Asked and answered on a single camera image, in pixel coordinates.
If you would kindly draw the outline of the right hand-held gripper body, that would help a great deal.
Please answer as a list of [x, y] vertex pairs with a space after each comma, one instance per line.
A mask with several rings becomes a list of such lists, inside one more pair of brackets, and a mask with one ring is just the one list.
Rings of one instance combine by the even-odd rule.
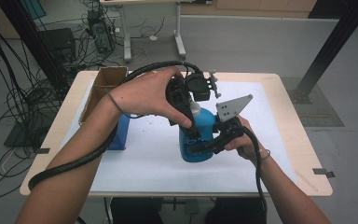
[[213, 153], [218, 154], [225, 149], [225, 145], [233, 139], [243, 136], [241, 122], [237, 116], [252, 101], [253, 95], [245, 95], [236, 99], [217, 103], [216, 123], [213, 131], [219, 133], [213, 140]]

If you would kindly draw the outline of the black floor mat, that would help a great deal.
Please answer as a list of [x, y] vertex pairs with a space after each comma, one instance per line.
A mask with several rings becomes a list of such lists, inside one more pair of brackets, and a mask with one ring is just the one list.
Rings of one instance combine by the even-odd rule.
[[4, 142], [5, 147], [40, 148], [52, 125], [51, 121], [17, 122]]

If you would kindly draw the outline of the black equipment case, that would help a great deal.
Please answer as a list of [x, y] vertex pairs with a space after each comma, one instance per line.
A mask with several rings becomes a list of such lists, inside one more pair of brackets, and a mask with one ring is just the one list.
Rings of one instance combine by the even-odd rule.
[[76, 42], [70, 28], [40, 31], [39, 34], [56, 61], [71, 63], [75, 60]]

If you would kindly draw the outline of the white desk frame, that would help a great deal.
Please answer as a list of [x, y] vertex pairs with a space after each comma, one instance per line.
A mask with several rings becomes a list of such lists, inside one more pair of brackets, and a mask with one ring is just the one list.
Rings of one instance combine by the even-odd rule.
[[127, 31], [126, 5], [129, 5], [133, 12], [137, 11], [144, 15], [147, 11], [161, 13], [165, 7], [172, 6], [173, 16], [176, 18], [173, 36], [180, 57], [185, 58], [186, 50], [180, 33], [181, 25], [181, 4], [187, 0], [99, 0], [103, 6], [113, 6], [118, 9], [122, 31], [123, 31], [123, 60], [129, 62], [131, 56], [131, 35]]

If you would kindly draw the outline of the person's left leg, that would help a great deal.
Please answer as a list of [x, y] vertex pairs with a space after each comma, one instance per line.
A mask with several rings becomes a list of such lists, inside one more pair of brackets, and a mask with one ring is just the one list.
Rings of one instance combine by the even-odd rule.
[[151, 198], [113, 198], [110, 209], [114, 224], [163, 224]]

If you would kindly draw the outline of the person's right hand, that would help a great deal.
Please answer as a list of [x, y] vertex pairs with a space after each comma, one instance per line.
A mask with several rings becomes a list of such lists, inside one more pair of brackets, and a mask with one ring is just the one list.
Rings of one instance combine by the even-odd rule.
[[258, 149], [255, 149], [251, 138], [245, 133], [226, 144], [225, 150], [236, 150], [240, 157], [250, 161], [253, 165], [257, 165], [256, 152], [262, 155], [265, 149], [261, 144], [258, 144]]

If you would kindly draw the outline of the computer tower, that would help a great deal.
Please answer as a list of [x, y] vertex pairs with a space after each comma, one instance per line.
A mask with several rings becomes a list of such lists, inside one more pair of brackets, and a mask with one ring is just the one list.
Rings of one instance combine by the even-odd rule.
[[114, 50], [113, 39], [108, 30], [108, 26], [106, 25], [102, 11], [100, 9], [89, 10], [87, 21], [97, 51], [99, 53], [112, 52]]

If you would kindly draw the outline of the grey floor mat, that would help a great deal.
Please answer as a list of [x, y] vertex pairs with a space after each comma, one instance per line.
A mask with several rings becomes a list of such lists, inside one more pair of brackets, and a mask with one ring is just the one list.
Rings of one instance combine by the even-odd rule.
[[294, 100], [294, 89], [300, 77], [283, 77], [282, 83], [304, 127], [343, 127], [344, 124], [322, 90], [315, 86], [304, 102]]

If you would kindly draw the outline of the person's right leg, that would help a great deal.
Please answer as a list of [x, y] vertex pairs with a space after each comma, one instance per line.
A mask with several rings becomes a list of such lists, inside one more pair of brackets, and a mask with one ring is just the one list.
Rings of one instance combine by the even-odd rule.
[[204, 224], [267, 224], [259, 198], [217, 198]]

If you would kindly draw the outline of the person's leg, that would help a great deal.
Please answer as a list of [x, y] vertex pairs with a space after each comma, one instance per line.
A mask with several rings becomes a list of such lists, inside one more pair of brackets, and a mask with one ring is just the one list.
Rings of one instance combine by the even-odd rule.
[[267, 224], [259, 198], [217, 198], [204, 224]]
[[151, 198], [113, 198], [110, 209], [114, 224], [163, 224]]

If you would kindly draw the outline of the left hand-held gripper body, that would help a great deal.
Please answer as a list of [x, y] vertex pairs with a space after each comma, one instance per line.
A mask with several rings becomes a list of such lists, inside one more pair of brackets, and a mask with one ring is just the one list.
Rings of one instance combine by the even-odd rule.
[[191, 121], [194, 121], [190, 104], [201, 101], [209, 101], [211, 91], [219, 98], [221, 94], [217, 91], [217, 78], [213, 73], [205, 77], [201, 72], [194, 72], [188, 76], [173, 77], [166, 88], [166, 98], [171, 106], [183, 113]]

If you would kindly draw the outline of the black metal post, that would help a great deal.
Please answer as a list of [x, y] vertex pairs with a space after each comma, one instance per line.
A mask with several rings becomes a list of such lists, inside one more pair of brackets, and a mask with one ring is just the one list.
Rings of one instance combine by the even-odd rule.
[[310, 93], [358, 26], [358, 0], [351, 0], [306, 74], [288, 91], [294, 104], [309, 104]]
[[55, 91], [58, 93], [68, 92], [70, 86], [62, 74], [62, 68], [53, 60], [21, 0], [0, 0], [0, 8], [42, 68]]

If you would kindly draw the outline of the light wooden table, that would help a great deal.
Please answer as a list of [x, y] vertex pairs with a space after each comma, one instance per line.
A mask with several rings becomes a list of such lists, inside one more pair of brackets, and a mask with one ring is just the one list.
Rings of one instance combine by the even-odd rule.
[[[39, 154], [28, 171], [27, 177], [44, 171], [53, 157], [60, 151], [63, 145], [71, 138], [79, 127], [79, 117], [86, 103], [86, 93], [90, 84], [96, 77], [94, 71], [79, 73], [68, 91], [62, 106], [53, 121], [51, 128], [42, 144], [43, 148], [50, 148], [49, 154]], [[322, 168], [310, 140], [299, 120], [299, 117], [289, 99], [280, 77], [276, 74], [263, 73], [222, 73], [216, 75], [220, 81], [233, 82], [259, 82], [262, 84], [268, 97], [268, 103], [278, 126], [286, 153], [290, 159], [296, 175], [294, 181], [309, 196], [329, 196], [333, 190], [324, 175], [315, 175], [312, 168]], [[245, 197], [255, 196], [253, 193], [212, 193], [206, 194], [135, 194], [130, 195], [93, 195], [93, 196], [123, 196], [123, 197]]]

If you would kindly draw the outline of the person's left hand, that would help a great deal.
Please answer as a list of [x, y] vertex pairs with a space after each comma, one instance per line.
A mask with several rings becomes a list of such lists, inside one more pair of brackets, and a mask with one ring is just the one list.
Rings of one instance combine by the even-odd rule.
[[166, 87], [169, 81], [172, 77], [181, 75], [174, 66], [144, 73], [111, 90], [109, 95], [123, 112], [162, 116], [182, 127], [190, 128], [192, 121], [170, 105], [166, 99]]

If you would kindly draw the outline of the blue cardboard box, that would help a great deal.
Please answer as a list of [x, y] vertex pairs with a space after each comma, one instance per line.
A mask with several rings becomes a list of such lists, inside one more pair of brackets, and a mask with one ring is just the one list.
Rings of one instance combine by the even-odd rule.
[[[86, 103], [78, 120], [80, 125], [88, 118], [106, 92], [117, 87], [127, 74], [128, 68], [124, 66], [103, 67], [99, 70], [86, 93]], [[108, 150], [124, 150], [126, 148], [129, 124], [130, 119], [122, 115], [117, 124], [117, 134], [107, 148]]]

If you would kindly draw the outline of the white table mat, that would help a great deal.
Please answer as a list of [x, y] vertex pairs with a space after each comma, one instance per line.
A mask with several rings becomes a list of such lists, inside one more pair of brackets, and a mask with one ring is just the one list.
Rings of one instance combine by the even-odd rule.
[[[200, 105], [215, 112], [220, 102], [253, 96], [241, 111], [258, 140], [292, 181], [296, 175], [286, 153], [269, 100], [259, 82], [220, 81], [221, 97]], [[162, 117], [132, 119], [125, 148], [107, 150], [102, 156], [90, 193], [92, 195], [206, 194], [257, 192], [255, 168], [236, 151], [222, 151], [207, 161], [186, 162], [179, 148], [179, 128]]]

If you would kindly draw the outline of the blue bottle with white cap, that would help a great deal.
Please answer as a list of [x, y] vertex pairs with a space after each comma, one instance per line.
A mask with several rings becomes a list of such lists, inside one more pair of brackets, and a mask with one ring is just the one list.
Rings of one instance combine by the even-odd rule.
[[213, 153], [210, 150], [191, 152], [191, 146], [200, 146], [202, 143], [213, 140], [213, 125], [215, 118], [212, 112], [201, 107], [198, 103], [192, 102], [190, 109], [195, 120], [195, 127], [200, 132], [200, 138], [191, 140], [182, 131], [179, 131], [179, 144], [182, 159], [186, 162], [202, 162], [209, 160]]

